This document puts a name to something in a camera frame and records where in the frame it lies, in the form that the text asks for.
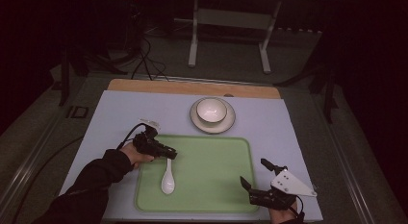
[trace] hand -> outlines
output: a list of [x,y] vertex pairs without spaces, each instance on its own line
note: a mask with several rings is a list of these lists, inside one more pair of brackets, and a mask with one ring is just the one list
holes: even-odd
[[[292,208],[297,211],[297,203],[294,201]],[[279,224],[288,220],[296,219],[296,215],[287,209],[285,211],[277,211],[274,209],[269,209],[269,216],[271,224]]]
[[129,158],[130,163],[135,166],[135,169],[139,168],[142,162],[152,162],[154,160],[153,156],[139,153],[132,142],[127,143],[120,149],[120,151]]

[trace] plate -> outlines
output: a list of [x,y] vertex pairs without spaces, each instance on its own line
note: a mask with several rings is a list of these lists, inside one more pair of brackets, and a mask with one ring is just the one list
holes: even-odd
[[[207,99],[207,98],[216,98],[216,99],[220,100],[225,105],[225,107],[227,108],[227,115],[216,126],[209,126],[208,124],[205,124],[204,122],[201,121],[201,119],[198,117],[198,114],[197,114],[197,105],[198,105],[198,103],[200,103],[200,101],[202,101],[204,99]],[[198,129],[204,131],[205,133],[219,134],[219,133],[222,133],[222,132],[225,132],[225,131],[229,130],[234,125],[235,111],[228,102],[222,100],[221,98],[205,97],[205,98],[201,98],[200,100],[198,100],[194,104],[192,104],[191,109],[190,109],[190,118],[191,118],[192,123]]]

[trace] white tabletop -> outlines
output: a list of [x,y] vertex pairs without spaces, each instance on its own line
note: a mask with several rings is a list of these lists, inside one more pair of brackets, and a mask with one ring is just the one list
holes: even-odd
[[[61,193],[72,186],[82,168],[101,158],[107,149],[115,149],[140,118],[160,123],[161,135],[207,136],[190,119],[191,105],[205,95],[182,95],[110,91],[103,93],[92,121],[65,179]],[[274,173],[260,163],[261,158],[284,166],[302,182],[313,187],[285,102],[282,99],[223,97],[234,108],[236,121],[223,137],[243,137],[251,146],[258,189],[270,189]],[[135,208],[139,172],[134,170],[110,188],[110,200],[104,218],[110,220],[269,220],[268,209],[254,213],[170,213],[141,212]],[[301,196],[305,220],[322,220],[315,197]]]

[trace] person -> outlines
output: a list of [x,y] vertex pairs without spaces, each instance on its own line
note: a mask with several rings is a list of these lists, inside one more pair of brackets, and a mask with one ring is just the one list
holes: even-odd
[[[56,198],[48,210],[34,224],[47,223],[100,223],[109,199],[109,187],[123,176],[139,168],[143,162],[151,162],[153,156],[137,151],[130,142],[119,150],[107,150],[102,159],[88,163],[78,175],[72,187]],[[269,209],[272,224],[293,222],[295,215],[287,211]]]

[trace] spoon bowl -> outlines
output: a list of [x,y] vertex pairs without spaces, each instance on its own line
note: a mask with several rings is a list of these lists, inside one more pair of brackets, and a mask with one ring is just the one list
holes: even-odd
[[162,179],[162,192],[165,194],[170,194],[174,191],[174,188],[175,183],[173,174],[171,172],[171,159],[167,159],[167,168]]

